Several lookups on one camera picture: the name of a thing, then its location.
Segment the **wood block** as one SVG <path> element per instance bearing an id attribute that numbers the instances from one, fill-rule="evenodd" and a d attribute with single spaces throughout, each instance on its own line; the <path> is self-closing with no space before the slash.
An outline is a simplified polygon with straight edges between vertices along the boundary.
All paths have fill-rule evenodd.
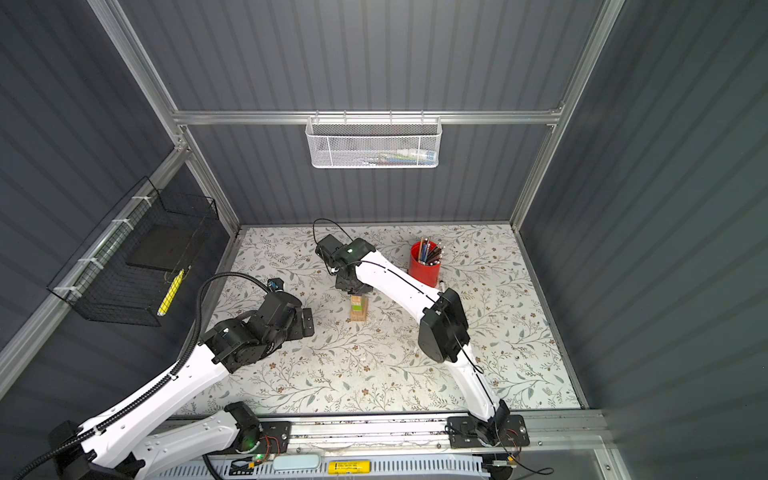
<path id="1" fill-rule="evenodd" d="M 360 304 L 366 304 L 367 299 L 364 295 L 351 295 L 350 296 L 350 304 L 352 305 L 360 305 Z"/>
<path id="2" fill-rule="evenodd" d="M 367 312 L 366 311 L 351 311 L 349 314 L 349 319 L 351 321 L 357 321 L 357 322 L 363 322 L 367 319 Z"/>

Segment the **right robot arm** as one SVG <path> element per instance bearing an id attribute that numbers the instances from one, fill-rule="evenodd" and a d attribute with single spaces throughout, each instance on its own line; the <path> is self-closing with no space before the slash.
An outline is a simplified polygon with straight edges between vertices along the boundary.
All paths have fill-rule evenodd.
<path id="1" fill-rule="evenodd" d="M 476 421 L 475 437 L 497 445 L 510 410 L 477 365 L 458 293 L 411 277 L 362 238 L 343 244 L 327 235 L 316 242 L 315 253 L 335 277 L 337 289 L 355 295 L 377 290 L 417 321 L 419 348 L 450 371 Z"/>

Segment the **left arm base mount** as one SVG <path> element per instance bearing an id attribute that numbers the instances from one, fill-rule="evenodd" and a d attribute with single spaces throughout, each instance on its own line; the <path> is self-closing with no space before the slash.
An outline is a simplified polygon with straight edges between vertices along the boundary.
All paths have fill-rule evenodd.
<path id="1" fill-rule="evenodd" d="M 234 443 L 213 454 L 279 455 L 287 452 L 291 439 L 292 424 L 287 421 L 261 422 L 258 429 L 239 433 Z"/>

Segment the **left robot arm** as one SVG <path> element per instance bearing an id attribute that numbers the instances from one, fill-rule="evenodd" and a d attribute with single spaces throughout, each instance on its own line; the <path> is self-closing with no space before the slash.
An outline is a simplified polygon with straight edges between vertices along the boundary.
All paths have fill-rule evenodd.
<path id="1" fill-rule="evenodd" d="M 156 428 L 181 406 L 284 343 L 315 333 L 311 309 L 271 292 L 256 310 L 216 323 L 188 359 L 158 375 L 122 402 L 80 425 L 65 422 L 49 435 L 61 479 L 145 479 L 196 457 L 233 450 L 268 455 L 278 439 L 242 401 L 165 433 Z"/>

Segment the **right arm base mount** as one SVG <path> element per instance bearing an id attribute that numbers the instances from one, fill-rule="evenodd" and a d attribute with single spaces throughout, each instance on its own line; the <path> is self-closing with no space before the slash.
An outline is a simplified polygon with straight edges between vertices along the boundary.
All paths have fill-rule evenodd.
<path id="1" fill-rule="evenodd" d="M 507 449 L 528 447 L 530 438 L 524 418 L 509 415 L 496 425 L 473 416 L 453 416 L 446 420 L 445 432 L 450 446 L 455 449 L 504 447 Z"/>

